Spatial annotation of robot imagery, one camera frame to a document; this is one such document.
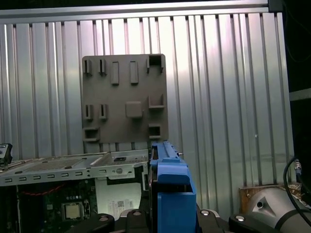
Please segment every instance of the rectangular slot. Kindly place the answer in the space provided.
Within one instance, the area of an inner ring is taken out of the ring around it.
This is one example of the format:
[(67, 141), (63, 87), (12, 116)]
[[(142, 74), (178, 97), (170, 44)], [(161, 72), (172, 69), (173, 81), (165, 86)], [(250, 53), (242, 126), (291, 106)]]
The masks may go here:
[(92, 121), (94, 116), (94, 106), (92, 104), (85, 105), (85, 120)]
[(85, 142), (97, 142), (100, 138), (99, 128), (86, 128), (83, 129), (83, 140)]
[(138, 65), (135, 61), (130, 62), (130, 80), (131, 85), (138, 84)]
[(161, 126), (158, 124), (149, 124), (149, 139), (161, 138)]
[(83, 62), (83, 73), (86, 75), (92, 74), (92, 62), (89, 59)]
[(101, 119), (101, 120), (107, 120), (108, 119), (108, 105), (107, 104), (101, 104), (100, 105), (99, 119)]
[(99, 60), (99, 71), (98, 72), (100, 75), (107, 75), (106, 60), (105, 59)]
[(163, 61), (161, 55), (149, 55), (147, 58), (147, 73), (149, 74), (150, 72), (150, 67), (160, 67), (160, 72), (163, 72)]
[(111, 84), (119, 85), (119, 62), (112, 63)]
[(149, 109), (163, 109), (164, 108), (164, 95), (160, 97), (148, 97)]
[(126, 157), (117, 157), (113, 161), (114, 162), (124, 162), (126, 160)]

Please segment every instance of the circuit board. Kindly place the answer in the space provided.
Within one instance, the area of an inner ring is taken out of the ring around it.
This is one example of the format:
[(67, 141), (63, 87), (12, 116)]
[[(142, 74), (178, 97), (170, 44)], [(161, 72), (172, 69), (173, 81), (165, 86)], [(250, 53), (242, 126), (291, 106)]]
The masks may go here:
[(20, 185), (18, 198), (21, 233), (63, 233), (97, 213), (94, 179)]

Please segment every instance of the red wire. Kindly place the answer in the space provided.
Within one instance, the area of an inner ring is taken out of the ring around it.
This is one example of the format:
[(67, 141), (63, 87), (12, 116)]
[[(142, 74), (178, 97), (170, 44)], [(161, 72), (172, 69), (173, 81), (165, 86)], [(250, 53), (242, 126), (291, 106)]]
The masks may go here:
[(46, 194), (50, 194), (50, 193), (52, 193), (52, 192), (57, 191), (58, 189), (60, 189), (60, 188), (63, 187), (64, 185), (65, 185), (65, 184), (62, 184), (62, 185), (60, 185), (60, 186), (57, 186), (56, 188), (50, 189), (49, 191), (45, 191), (45, 192), (43, 192), (43, 193), (29, 193), (29, 192), (24, 192), (24, 191), (22, 191), (21, 193), (24, 194), (24, 195), (35, 196), (35, 197), (37, 197), (37, 196), (44, 196), (44, 195), (46, 195)]

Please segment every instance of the sticker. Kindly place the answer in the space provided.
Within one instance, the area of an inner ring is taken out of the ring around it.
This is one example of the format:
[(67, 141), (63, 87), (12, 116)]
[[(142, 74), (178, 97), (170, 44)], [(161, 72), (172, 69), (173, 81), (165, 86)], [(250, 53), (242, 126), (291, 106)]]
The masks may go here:
[(120, 214), (124, 210), (133, 209), (133, 201), (129, 199), (125, 200), (111, 200), (108, 203), (108, 211), (110, 215), (112, 215), (114, 218), (119, 218)]

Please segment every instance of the corrugated metal wall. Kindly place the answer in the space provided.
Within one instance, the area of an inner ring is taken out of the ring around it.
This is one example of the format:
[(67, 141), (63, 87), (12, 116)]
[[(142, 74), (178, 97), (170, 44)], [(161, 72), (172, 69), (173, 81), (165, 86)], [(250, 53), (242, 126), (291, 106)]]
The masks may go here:
[(15, 159), (145, 148), (81, 133), (81, 58), (140, 53), (166, 56), (170, 141), (203, 208), (228, 217), (239, 187), (282, 182), (293, 142), (281, 14), (0, 25), (0, 141)]

